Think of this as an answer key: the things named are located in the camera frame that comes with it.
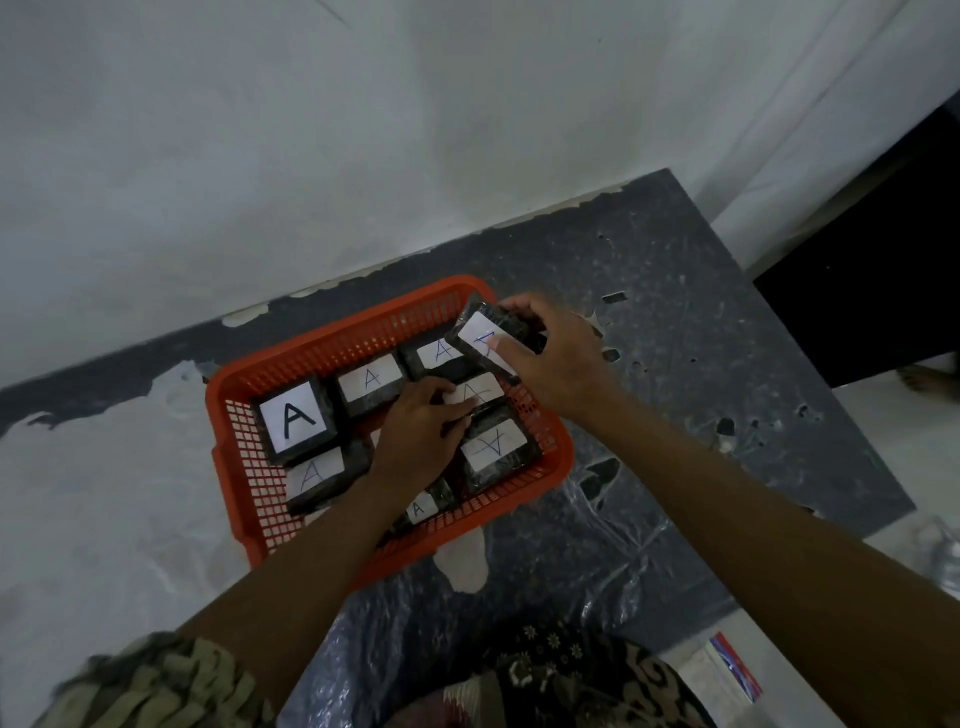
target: basket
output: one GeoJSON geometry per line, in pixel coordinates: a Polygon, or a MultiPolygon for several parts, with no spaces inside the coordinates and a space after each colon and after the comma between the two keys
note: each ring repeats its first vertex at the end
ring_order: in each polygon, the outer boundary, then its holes
{"type": "MultiPolygon", "coordinates": [[[[452,321],[473,292],[495,301],[490,287],[473,276],[454,276],[318,328],[228,364],[210,380],[206,410],[213,424],[213,461],[234,538],[252,566],[263,563],[303,528],[287,514],[286,471],[271,466],[260,441],[251,402],[310,373],[328,376],[353,362],[452,321]]],[[[563,422],[541,409],[522,385],[501,382],[543,457],[456,510],[419,523],[379,548],[354,588],[383,578],[433,553],[439,546],[513,511],[564,481],[573,466],[573,443],[563,422]]]]}

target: white paper label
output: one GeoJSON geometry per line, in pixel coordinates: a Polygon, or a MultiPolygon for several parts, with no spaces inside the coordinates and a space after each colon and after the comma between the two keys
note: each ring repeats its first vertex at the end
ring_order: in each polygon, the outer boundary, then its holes
{"type": "Polygon", "coordinates": [[[437,501],[426,491],[423,491],[414,502],[407,506],[407,518],[413,525],[426,521],[438,513],[440,513],[440,509],[437,507],[437,501]]]}
{"type": "Polygon", "coordinates": [[[515,449],[522,448],[527,438],[513,420],[506,420],[491,427],[460,446],[467,462],[475,473],[495,463],[515,449]]]}
{"type": "Polygon", "coordinates": [[[444,339],[437,339],[433,344],[420,347],[417,349],[417,355],[420,357],[420,361],[423,362],[424,369],[436,369],[448,361],[453,361],[463,356],[447,344],[444,339]]]}
{"type": "Polygon", "coordinates": [[[514,338],[480,313],[480,311],[477,311],[470,316],[470,320],[460,329],[460,333],[458,333],[457,336],[478,350],[482,355],[486,356],[491,362],[507,370],[513,376],[516,376],[516,370],[505,362],[500,354],[490,348],[488,342],[494,334],[497,336],[506,336],[511,339],[514,338]]]}
{"type": "Polygon", "coordinates": [[[346,469],[344,454],[340,448],[334,448],[307,460],[305,463],[300,463],[287,471],[287,500],[293,500],[315,485],[329,480],[346,469]]]}
{"type": "Polygon", "coordinates": [[[276,453],[326,431],[324,416],[308,381],[263,402],[260,414],[276,453]]]}
{"type": "Polygon", "coordinates": [[[471,397],[476,397],[479,400],[477,402],[477,406],[479,406],[480,404],[486,404],[489,401],[499,399],[503,396],[503,389],[500,388],[500,382],[496,380],[493,374],[487,372],[486,374],[475,376],[463,384],[458,384],[453,392],[444,394],[444,401],[447,404],[460,404],[460,402],[467,401],[471,397]]]}
{"type": "Polygon", "coordinates": [[[341,376],[339,381],[344,399],[354,401],[398,379],[403,379],[403,372],[396,364],[394,356],[387,354],[366,366],[360,367],[360,369],[354,369],[352,372],[341,376]]]}
{"type": "Polygon", "coordinates": [[[320,516],[322,516],[322,515],[323,515],[324,513],[326,513],[328,510],[330,510],[330,506],[326,506],[325,508],[321,508],[319,511],[314,511],[313,513],[308,513],[306,516],[303,517],[303,525],[310,525],[310,523],[312,523],[313,521],[315,521],[316,519],[318,519],[320,516]]]}

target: person's right arm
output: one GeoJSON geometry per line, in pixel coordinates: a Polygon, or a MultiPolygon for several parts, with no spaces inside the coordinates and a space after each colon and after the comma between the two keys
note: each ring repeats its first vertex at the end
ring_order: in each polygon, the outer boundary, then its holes
{"type": "Polygon", "coordinates": [[[639,476],[841,719],[944,725],[960,711],[960,602],[631,398],[580,317],[536,294],[502,304],[540,318],[550,336],[539,356],[510,339],[492,347],[541,403],[639,476]]]}

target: gray tabletop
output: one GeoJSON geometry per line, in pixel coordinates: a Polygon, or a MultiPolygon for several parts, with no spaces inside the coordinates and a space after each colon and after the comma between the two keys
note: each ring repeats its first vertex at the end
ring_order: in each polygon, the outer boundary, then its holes
{"type": "MultiPolygon", "coordinates": [[[[497,295],[543,290],[594,313],[623,385],[771,487],[861,537],[913,510],[789,334],[667,171],[0,393],[0,433],[146,395],[183,360],[213,369],[456,274],[497,295]]],[[[484,528],[490,576],[454,592],[429,559],[353,595],[287,716],[357,724],[454,674],[484,632],[537,610],[659,650],[735,608],[642,483],[573,425],[567,482],[484,528]],[[402,667],[398,662],[402,655],[402,667]]]]}

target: bold black letter a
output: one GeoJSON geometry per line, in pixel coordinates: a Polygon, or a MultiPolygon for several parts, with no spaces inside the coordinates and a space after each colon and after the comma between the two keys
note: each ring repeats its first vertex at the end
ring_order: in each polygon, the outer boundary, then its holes
{"type": "Polygon", "coordinates": [[[287,440],[290,439],[290,423],[295,420],[299,420],[301,417],[303,417],[311,425],[315,425],[317,423],[316,420],[311,420],[309,417],[307,417],[302,412],[300,412],[293,404],[291,404],[290,402],[287,402],[286,409],[283,410],[283,437],[284,438],[286,438],[287,440]],[[291,411],[296,412],[297,414],[291,417],[290,416],[291,411]]]}

